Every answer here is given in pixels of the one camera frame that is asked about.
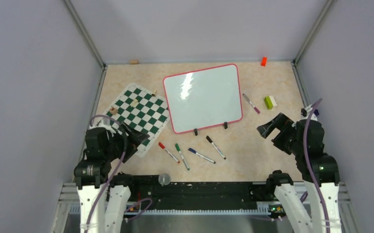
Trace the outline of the pink framed whiteboard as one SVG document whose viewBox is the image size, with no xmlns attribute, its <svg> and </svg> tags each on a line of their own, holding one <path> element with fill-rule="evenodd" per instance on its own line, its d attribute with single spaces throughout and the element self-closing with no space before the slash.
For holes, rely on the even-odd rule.
<svg viewBox="0 0 374 233">
<path fill-rule="evenodd" d="M 243 118 L 236 64 L 166 76 L 163 89 L 175 133 L 192 132 Z"/>
</svg>

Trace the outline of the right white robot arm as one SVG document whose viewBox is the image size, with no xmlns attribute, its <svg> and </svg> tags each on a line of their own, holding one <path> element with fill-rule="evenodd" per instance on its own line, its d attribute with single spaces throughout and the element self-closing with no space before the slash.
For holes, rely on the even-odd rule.
<svg viewBox="0 0 374 233">
<path fill-rule="evenodd" d="M 289 208 L 287 217 L 296 232 L 340 233 L 338 164 L 324 151 L 325 131 L 315 111 L 302 112 L 303 118 L 297 122 L 280 113 L 258 126 L 257 131 L 261 137 L 267 138 L 273 130 L 279 130 L 272 139 L 273 145 L 288 155 L 294 155 L 308 194 L 311 217 L 300 200 L 289 196 L 294 187 L 288 174 L 278 170 L 270 174 L 268 181 L 271 183 L 265 187 L 265 193 L 268 198 L 279 200 L 283 207 Z"/>
</svg>

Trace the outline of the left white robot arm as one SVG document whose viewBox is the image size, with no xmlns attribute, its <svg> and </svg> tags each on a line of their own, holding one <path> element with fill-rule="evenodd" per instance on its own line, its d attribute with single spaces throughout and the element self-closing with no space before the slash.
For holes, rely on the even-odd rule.
<svg viewBox="0 0 374 233">
<path fill-rule="evenodd" d="M 104 233 L 105 203 L 113 174 L 129 160 L 148 134 L 119 123 L 91 127 L 86 131 L 83 157 L 74 168 L 75 183 L 80 199 L 80 232 Z"/>
</svg>

